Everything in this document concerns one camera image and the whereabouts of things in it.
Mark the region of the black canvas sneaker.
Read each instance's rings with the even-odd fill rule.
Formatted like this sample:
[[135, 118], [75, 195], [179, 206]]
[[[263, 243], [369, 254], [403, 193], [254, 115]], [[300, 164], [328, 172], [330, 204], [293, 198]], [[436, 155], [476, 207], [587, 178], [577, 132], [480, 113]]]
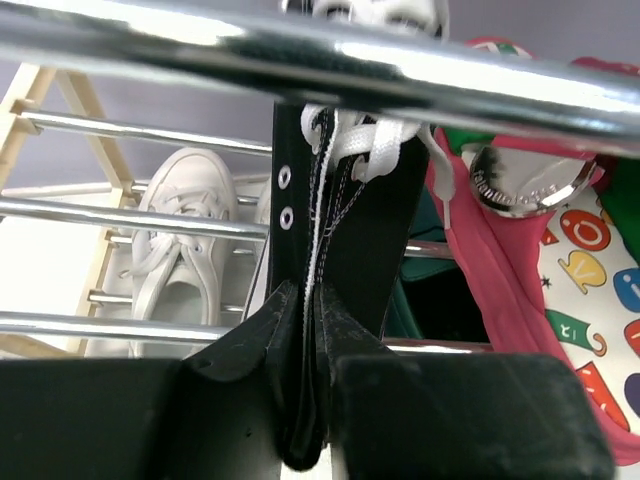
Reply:
[[399, 89], [403, 50], [341, 39], [326, 53], [308, 41], [298, 51], [360, 94], [352, 109], [332, 100], [274, 107], [268, 294], [279, 317], [265, 369], [278, 453], [287, 466], [307, 470], [328, 440], [339, 345], [383, 351], [431, 141], [427, 124], [377, 110]]

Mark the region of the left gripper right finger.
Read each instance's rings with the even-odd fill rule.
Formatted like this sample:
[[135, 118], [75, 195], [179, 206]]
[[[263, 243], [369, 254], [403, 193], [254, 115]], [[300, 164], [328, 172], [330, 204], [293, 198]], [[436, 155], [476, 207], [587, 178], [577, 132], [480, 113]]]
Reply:
[[337, 479], [611, 479], [575, 374], [540, 354], [398, 354], [324, 285], [314, 298]]

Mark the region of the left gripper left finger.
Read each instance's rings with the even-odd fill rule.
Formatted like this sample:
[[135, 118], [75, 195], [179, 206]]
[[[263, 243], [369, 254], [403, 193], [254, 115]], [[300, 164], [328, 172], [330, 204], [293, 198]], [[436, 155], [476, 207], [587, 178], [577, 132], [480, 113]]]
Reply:
[[276, 479], [298, 289], [184, 359], [5, 361], [5, 479]]

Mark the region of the white sneaker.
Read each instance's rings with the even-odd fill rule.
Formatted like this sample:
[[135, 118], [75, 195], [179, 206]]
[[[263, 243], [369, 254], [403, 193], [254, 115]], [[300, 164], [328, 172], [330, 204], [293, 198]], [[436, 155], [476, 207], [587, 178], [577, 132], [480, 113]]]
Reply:
[[[236, 221], [233, 178], [219, 155], [208, 149], [182, 148], [159, 167], [138, 210]], [[173, 326], [221, 327], [224, 270], [233, 250], [229, 239], [136, 230], [131, 266], [120, 273], [132, 279], [130, 318]]]
[[[271, 216], [271, 179], [265, 182], [265, 185], [260, 193], [258, 203], [255, 210], [254, 221], [258, 224], [270, 225]], [[264, 250], [265, 243], [255, 243], [253, 246], [254, 258], [256, 262], [259, 262]]]

